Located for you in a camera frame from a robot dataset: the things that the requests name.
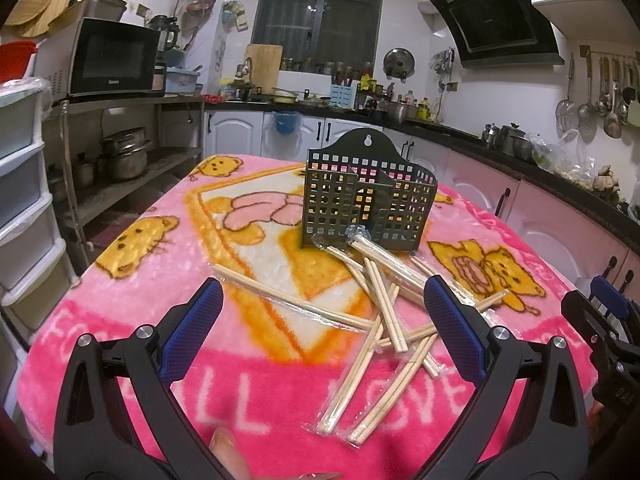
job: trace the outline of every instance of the black range hood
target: black range hood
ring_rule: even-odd
[[[464,68],[564,65],[551,23],[531,0],[431,0],[456,42]]]

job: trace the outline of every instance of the red plastic container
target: red plastic container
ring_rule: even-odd
[[[11,79],[22,79],[31,54],[37,51],[36,44],[29,40],[0,45],[0,84]]]

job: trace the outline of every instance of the metal bolt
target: metal bolt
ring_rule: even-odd
[[[564,339],[564,337],[560,337],[559,335],[557,335],[554,339],[553,339],[554,345],[556,345],[558,348],[566,348],[566,340]]]
[[[151,325],[143,325],[136,330],[136,337],[146,339],[147,337],[151,337],[153,332],[154,328]]]
[[[505,340],[509,338],[509,331],[503,326],[497,326],[494,328],[494,335],[497,339]]]
[[[78,338],[78,346],[87,346],[91,342],[91,334],[82,334]]]

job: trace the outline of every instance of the window pane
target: window pane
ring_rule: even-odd
[[[318,0],[264,0],[260,43],[282,45],[282,57],[309,57]]]
[[[371,26],[373,6],[349,0],[325,0],[320,39],[318,42],[318,62],[341,61],[356,69],[361,69],[371,44],[367,33]]]

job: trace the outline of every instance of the fleece blanket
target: fleece blanket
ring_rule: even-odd
[[[52,451],[57,395],[79,335],[123,338],[157,323],[185,303],[218,262],[279,290],[358,316],[369,300],[338,260],[300,248],[305,168],[254,156],[214,156],[126,229],[70,290],[40,330],[18,384],[18,401],[34,437]],[[547,342],[564,336],[583,390],[594,382],[589,349],[561,317],[568,282],[503,222],[440,186],[420,256],[476,298],[508,287],[494,322]],[[223,283],[222,314],[184,380],[171,387],[208,443],[219,425],[236,436],[255,476],[338,472],[359,480],[410,478],[449,431],[473,392],[441,342],[436,380],[421,369],[385,420],[359,449],[339,436],[318,436],[327,397],[348,370],[364,334],[340,330]],[[423,309],[398,300],[407,327],[428,321]],[[384,392],[401,362],[377,355],[338,424],[355,425]],[[147,452],[161,456],[130,381],[121,388]],[[522,391],[519,384],[485,457],[500,447]]]

